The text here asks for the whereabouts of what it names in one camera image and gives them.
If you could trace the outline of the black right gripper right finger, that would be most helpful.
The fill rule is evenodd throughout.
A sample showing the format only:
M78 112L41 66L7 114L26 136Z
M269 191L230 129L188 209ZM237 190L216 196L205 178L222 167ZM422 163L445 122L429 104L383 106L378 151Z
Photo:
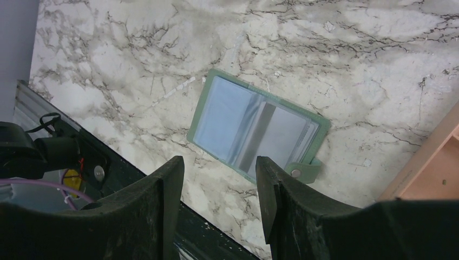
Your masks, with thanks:
M458 201L389 200L363 209L334 200L257 157L273 259L458 259Z

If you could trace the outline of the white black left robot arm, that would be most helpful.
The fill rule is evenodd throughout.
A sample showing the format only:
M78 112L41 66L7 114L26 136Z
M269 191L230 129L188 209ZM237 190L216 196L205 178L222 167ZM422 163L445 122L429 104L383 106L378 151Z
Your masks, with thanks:
M37 180L46 172L77 168L80 148L72 137L57 136L50 129L61 121L61 114L43 115L40 125L31 130L12 122L1 122L1 178Z

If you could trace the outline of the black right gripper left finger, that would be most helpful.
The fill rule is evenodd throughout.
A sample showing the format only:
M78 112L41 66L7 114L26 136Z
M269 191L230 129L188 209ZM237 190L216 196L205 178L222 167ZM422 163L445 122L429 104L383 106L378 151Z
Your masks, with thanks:
M185 165L152 174L79 211L1 204L1 259L178 259L174 245Z

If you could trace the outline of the green card holder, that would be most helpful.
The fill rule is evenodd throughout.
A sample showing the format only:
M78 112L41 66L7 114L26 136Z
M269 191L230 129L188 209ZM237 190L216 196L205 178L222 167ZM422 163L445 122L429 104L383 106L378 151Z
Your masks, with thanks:
M187 140L251 182L256 159L263 156L311 184L322 166L316 154L330 126L315 112L211 69Z

